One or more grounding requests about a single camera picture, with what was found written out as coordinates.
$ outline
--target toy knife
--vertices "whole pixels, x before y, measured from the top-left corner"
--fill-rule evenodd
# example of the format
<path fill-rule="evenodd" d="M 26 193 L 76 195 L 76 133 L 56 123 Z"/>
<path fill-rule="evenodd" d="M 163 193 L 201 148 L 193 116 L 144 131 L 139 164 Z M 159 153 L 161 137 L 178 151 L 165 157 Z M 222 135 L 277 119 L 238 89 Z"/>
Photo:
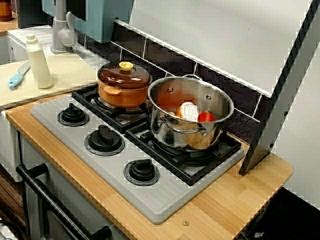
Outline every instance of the toy knife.
<path fill-rule="evenodd" d="M 17 74 L 10 78 L 8 82 L 9 88 L 16 87 L 19 83 L 21 83 L 22 79 L 24 78 L 24 75 L 26 72 L 30 69 L 30 63 L 26 62 L 22 66 L 20 66 L 17 70 Z"/>

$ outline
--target blue knife handle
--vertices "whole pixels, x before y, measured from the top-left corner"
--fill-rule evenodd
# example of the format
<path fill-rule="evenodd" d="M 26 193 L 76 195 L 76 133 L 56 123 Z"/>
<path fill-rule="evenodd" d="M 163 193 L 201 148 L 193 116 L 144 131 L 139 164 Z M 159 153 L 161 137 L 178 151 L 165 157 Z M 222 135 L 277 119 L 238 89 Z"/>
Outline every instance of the blue knife handle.
<path fill-rule="evenodd" d="M 24 78 L 24 75 L 22 73 L 17 73 L 16 75 L 10 78 L 8 82 L 8 87 L 14 88 L 22 81 L 23 78 Z"/>

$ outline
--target teal cabinet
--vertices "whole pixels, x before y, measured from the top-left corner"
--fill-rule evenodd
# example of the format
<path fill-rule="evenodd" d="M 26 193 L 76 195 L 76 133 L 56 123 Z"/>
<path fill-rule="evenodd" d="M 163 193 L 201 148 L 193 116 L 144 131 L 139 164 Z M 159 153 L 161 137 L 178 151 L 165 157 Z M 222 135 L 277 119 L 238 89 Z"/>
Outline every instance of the teal cabinet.
<path fill-rule="evenodd" d="M 99 43 L 111 41 L 115 18 L 129 23 L 134 0 L 85 0 L 85 20 L 73 16 L 76 30 Z M 42 0 L 45 13 L 55 16 L 55 1 Z"/>

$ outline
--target red toy tomato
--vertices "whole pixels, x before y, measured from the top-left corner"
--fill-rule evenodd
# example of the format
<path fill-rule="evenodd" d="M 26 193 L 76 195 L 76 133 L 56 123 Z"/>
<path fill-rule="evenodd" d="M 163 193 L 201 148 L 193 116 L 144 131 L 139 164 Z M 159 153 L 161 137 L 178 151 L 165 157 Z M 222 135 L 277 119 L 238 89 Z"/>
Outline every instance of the red toy tomato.
<path fill-rule="evenodd" d="M 198 122 L 213 122 L 215 120 L 215 117 L 207 111 L 201 112 L 198 115 Z"/>

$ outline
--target gas stove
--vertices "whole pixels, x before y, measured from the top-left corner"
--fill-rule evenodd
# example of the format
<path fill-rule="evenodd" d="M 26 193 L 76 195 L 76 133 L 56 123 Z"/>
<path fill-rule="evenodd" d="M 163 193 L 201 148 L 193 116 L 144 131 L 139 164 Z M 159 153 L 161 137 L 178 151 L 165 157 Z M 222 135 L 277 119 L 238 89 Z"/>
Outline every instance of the gas stove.
<path fill-rule="evenodd" d="M 144 106 L 134 114 L 105 109 L 94 91 L 77 90 L 37 104 L 30 113 L 154 224 L 244 157 L 240 143 L 225 134 L 204 152 L 164 148 L 149 133 Z"/>

